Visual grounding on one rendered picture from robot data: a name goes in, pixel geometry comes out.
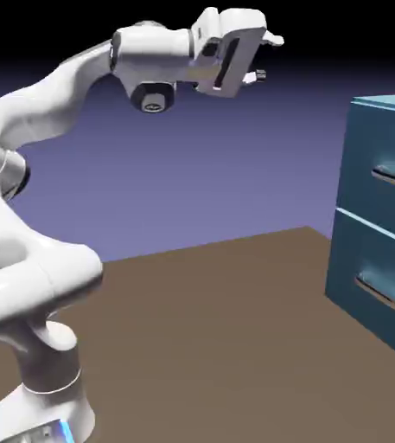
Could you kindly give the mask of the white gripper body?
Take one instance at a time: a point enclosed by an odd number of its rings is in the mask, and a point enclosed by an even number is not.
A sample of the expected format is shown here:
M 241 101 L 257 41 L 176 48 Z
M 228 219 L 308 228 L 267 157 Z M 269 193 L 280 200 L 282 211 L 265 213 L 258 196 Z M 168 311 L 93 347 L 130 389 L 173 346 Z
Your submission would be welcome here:
M 232 98 L 267 30 L 259 10 L 206 8 L 196 21 L 196 90 Z

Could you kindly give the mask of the blue drawer front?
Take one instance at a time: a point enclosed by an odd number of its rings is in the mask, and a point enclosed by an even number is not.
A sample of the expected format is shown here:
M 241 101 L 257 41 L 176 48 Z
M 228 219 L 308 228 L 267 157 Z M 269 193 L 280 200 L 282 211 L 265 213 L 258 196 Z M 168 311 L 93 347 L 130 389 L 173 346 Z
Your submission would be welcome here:
M 395 350 L 395 311 L 361 290 L 356 276 L 395 299 L 395 234 L 337 209 L 325 294 Z
M 378 165 L 395 170 L 395 95 L 351 102 L 336 203 L 395 234 L 395 185 L 372 176 Z

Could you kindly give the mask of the blue cabinet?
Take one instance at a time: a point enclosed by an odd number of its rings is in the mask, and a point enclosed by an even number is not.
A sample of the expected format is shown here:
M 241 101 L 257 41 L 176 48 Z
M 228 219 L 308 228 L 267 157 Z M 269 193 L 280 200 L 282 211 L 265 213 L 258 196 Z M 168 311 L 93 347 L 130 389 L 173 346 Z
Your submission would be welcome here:
M 325 293 L 395 350 L 395 94 L 349 107 Z

